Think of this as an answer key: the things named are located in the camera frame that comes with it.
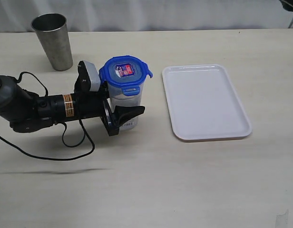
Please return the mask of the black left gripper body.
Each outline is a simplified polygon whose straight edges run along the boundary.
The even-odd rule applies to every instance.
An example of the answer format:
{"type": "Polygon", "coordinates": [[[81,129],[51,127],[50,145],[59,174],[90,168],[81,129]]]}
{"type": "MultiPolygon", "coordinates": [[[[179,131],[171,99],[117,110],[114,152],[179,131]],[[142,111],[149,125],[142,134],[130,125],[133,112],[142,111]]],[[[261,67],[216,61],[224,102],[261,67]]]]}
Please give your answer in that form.
{"type": "Polygon", "coordinates": [[[78,77],[74,85],[77,116],[82,119],[99,117],[109,136],[119,134],[119,127],[108,104],[107,86],[101,81],[97,92],[90,92],[90,80],[83,61],[78,64],[78,77]]]}

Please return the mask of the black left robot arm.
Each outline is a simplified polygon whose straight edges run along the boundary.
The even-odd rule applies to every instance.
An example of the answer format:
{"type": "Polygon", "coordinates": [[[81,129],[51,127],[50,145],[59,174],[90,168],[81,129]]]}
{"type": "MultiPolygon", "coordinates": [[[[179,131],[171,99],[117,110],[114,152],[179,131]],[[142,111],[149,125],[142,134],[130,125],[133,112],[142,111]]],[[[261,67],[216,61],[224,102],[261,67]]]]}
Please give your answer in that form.
{"type": "Polygon", "coordinates": [[[141,115],[144,106],[108,104],[107,83],[101,82],[94,64],[80,61],[74,93],[39,96],[21,88],[22,76],[0,75],[0,116],[17,133],[32,133],[56,124],[99,117],[110,136],[117,135],[127,121],[141,115]]]}

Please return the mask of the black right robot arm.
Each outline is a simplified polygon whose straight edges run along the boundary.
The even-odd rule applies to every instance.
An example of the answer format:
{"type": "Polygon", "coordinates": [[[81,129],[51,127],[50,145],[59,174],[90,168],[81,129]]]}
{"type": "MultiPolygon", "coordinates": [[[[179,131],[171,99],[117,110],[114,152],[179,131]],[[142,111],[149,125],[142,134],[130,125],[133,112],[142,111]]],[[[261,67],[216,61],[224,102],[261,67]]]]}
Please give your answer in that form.
{"type": "Polygon", "coordinates": [[[293,12],[293,0],[280,0],[284,10],[293,12]]]}

